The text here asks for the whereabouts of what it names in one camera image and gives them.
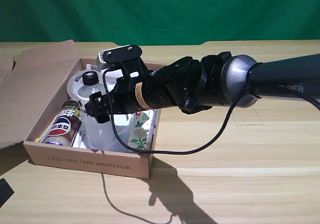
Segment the orange label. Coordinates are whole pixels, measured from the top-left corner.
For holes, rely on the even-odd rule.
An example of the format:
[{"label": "orange label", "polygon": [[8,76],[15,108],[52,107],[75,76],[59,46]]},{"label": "orange label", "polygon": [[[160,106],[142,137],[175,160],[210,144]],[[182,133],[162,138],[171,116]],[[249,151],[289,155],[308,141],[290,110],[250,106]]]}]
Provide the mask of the orange label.
[{"label": "orange label", "polygon": [[143,109],[152,110],[152,108],[147,105],[144,97],[142,96],[142,82],[139,82],[135,85],[135,98]]}]

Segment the screw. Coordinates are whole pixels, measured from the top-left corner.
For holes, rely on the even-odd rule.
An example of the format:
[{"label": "screw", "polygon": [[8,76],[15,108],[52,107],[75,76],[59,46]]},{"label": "screw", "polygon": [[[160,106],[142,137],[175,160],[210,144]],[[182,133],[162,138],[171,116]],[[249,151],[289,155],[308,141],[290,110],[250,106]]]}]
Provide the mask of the screw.
[{"label": "screw", "polygon": [[159,96],[159,100],[163,103],[167,101],[167,98],[165,98],[163,95]]}]

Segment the robotic arm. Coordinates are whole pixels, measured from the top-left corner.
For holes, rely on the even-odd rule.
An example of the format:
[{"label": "robotic arm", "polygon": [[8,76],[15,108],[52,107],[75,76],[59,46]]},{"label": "robotic arm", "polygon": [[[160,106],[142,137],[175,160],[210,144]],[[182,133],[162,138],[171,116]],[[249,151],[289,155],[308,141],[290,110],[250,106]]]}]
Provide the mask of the robotic arm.
[{"label": "robotic arm", "polygon": [[297,99],[279,88],[291,89],[320,100],[320,54],[258,63],[248,55],[232,56],[229,51],[207,55],[201,61],[185,56],[158,71],[148,70],[137,45],[101,51],[100,70],[121,70],[123,77],[108,95],[90,96],[87,113],[99,123],[113,114],[178,107],[185,114],[229,107],[245,90],[237,106],[247,108],[260,98]]}]

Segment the black wire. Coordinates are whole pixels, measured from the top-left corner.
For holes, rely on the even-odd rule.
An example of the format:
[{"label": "black wire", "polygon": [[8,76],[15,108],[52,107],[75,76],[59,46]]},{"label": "black wire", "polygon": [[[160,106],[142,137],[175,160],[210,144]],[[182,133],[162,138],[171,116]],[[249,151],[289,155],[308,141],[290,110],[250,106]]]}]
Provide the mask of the black wire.
[{"label": "black wire", "polygon": [[246,93],[245,91],[242,91],[234,100],[234,102],[232,103],[232,105],[230,106],[229,110],[226,113],[226,116],[224,118],[224,121],[222,123],[222,126],[220,128],[220,130],[217,132],[217,134],[210,140],[208,141],[206,144],[204,144],[203,146],[200,146],[196,149],[193,150],[187,150],[187,151],[171,151],[171,150],[141,150],[141,149],[137,149],[137,148],[133,148],[129,145],[127,145],[122,139],[121,137],[118,135],[117,129],[116,129],[116,125],[115,125],[115,119],[114,119],[114,112],[113,112],[113,107],[112,107],[112,103],[111,103],[111,98],[110,98],[110,94],[108,91],[108,87],[107,87],[107,82],[106,82],[106,73],[109,70],[105,70],[103,72],[102,75],[102,79],[103,79],[103,85],[105,88],[105,92],[106,95],[108,97],[109,100],[109,110],[110,110],[110,117],[111,117],[111,124],[112,124],[112,129],[114,132],[114,135],[116,137],[116,139],[121,143],[121,145],[123,145],[125,148],[137,152],[137,153],[148,153],[148,154],[169,154],[169,155],[189,155],[189,154],[194,154],[197,152],[200,152],[204,149],[206,149],[207,147],[209,147],[212,143],[214,143],[220,136],[221,134],[224,132],[229,118],[231,116],[232,111],[234,110],[234,108],[237,106],[238,102],[240,101],[240,99],[244,96],[244,94]]}]

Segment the black bottle cap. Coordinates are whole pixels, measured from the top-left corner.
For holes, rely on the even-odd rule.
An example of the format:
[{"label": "black bottle cap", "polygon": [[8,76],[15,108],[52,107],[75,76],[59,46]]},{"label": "black bottle cap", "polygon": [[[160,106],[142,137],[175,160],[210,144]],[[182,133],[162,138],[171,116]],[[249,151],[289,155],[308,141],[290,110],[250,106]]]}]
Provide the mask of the black bottle cap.
[{"label": "black bottle cap", "polygon": [[99,82],[98,74],[95,71],[86,71],[82,74],[83,84],[86,86],[91,86]]}]

